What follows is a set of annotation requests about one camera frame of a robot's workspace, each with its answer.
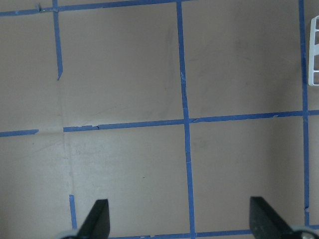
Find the black object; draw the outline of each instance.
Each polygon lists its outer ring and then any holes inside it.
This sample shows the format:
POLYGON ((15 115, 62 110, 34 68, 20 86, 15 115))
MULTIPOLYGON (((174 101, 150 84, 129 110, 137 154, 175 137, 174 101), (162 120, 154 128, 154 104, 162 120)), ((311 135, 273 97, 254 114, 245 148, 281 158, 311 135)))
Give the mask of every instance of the black object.
POLYGON ((63 239, 107 239, 110 234, 109 202, 97 200, 76 236, 63 239))
POLYGON ((293 230, 262 197, 250 198, 249 227, 255 239, 319 239, 311 229, 293 230))

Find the white plastic object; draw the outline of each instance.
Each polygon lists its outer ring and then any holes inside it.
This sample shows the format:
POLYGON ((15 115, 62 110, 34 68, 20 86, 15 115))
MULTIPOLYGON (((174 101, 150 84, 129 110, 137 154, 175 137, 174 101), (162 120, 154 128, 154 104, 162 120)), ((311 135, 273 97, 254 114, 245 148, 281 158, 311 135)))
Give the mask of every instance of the white plastic object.
POLYGON ((310 39, 309 39, 309 72, 308 72, 308 84, 310 86, 319 86, 319 81, 315 84, 315 75, 318 75, 319 79, 319 62, 315 65, 315 56, 319 55, 319 44, 316 44, 316 37, 319 41, 319 24, 317 26, 317 20, 319 21, 319 16, 314 17, 311 20, 310 26, 310 39))

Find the beige floor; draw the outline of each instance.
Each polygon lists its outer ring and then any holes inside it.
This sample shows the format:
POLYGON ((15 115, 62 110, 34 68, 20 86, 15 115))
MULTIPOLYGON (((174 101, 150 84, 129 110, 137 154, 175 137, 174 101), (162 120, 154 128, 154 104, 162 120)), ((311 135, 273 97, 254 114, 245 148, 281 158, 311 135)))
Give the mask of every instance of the beige floor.
MULTIPOLYGON (((0 12, 37 2, 1 1, 0 12)), ((190 124, 196 232, 247 230, 257 195, 303 224, 298 1, 194 0, 182 10, 190 118, 300 112, 190 124)), ((319 2, 305 0, 306 35, 316 15, 319 2)), ((0 137, 0 239, 70 229, 70 194, 78 225, 96 199, 109 199, 111 237, 190 233, 183 124, 63 133, 183 119, 176 3, 60 12, 59 81, 52 13, 0 21, 0 132, 39 129, 0 137)), ((309 110, 318 102, 319 89, 308 87, 309 110)), ((309 116, 311 225, 319 225, 318 123, 309 116)))

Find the blue grid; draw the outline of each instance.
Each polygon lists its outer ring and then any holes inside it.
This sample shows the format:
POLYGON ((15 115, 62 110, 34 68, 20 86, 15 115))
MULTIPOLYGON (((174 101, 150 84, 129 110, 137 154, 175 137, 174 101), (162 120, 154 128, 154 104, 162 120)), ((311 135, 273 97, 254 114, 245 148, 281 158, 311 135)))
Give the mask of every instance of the blue grid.
MULTIPOLYGON (((59 12, 72 11, 72 10, 85 10, 96 8, 111 8, 111 7, 124 7, 135 5, 149 5, 160 3, 176 3, 176 16, 177 16, 177 30, 178 30, 178 43, 179 43, 179 64, 180 64, 180 79, 181 79, 181 93, 183 105, 183 119, 172 120, 159 120, 159 121, 145 121, 145 122, 131 122, 131 123, 115 123, 115 124, 101 124, 98 126, 71 126, 64 127, 63 132, 75 131, 88 131, 88 130, 103 130, 103 129, 116 129, 116 128, 134 128, 134 127, 148 127, 160 125, 176 125, 183 124, 185 130, 185 155, 186 155, 186 171, 187 171, 187 185, 188 185, 188 207, 189 207, 189 228, 190 233, 185 234, 169 234, 169 235, 155 235, 155 236, 134 236, 134 237, 118 237, 111 239, 140 239, 141 237, 149 239, 179 239, 179 238, 202 238, 202 237, 217 237, 217 236, 234 236, 234 235, 248 235, 251 234, 250 230, 234 230, 234 231, 218 231, 218 232, 199 232, 195 230, 194 219, 194 201, 193 201, 193 181, 191 169, 191 156, 190 156, 190 132, 189 125, 191 123, 201 122, 217 122, 229 120, 253 120, 253 119, 267 119, 267 118, 284 118, 284 117, 303 117, 303 132, 304 132, 304 209, 305 209, 305 225, 314 230, 319 229, 319 225, 310 225, 309 220, 309 132, 308 132, 308 117, 319 115, 319 110, 308 111, 308 93, 307 93, 307 65, 306 65, 306 38, 305 38, 305 16, 304 16, 304 0, 299 0, 299 23, 300 23, 300 46, 301 46, 301 67, 302 67, 302 93, 303 93, 303 110, 291 112, 274 112, 274 113, 261 113, 261 114, 248 114, 248 115, 231 115, 231 116, 215 116, 203 118, 189 118, 188 104, 186 96, 186 70, 184 60, 184 40, 183 40, 183 19, 182 19, 182 2, 191 0, 129 0, 118 2, 105 2, 94 4, 80 4, 59 6, 58 0, 52 0, 53 7, 27 9, 17 11, 0 12, 0 16, 19 16, 31 15, 42 12, 52 12, 54 20, 54 33, 56 43, 56 57, 58 77, 60 79, 63 72, 61 41, 59 35, 59 12)), ((17 130, 17 131, 4 131, 0 132, 0 137, 20 136, 20 135, 34 135, 39 132, 38 129, 17 130)), ((77 228, 76 213, 75 213, 75 199, 73 195, 69 195, 70 213, 72 228, 77 228)))

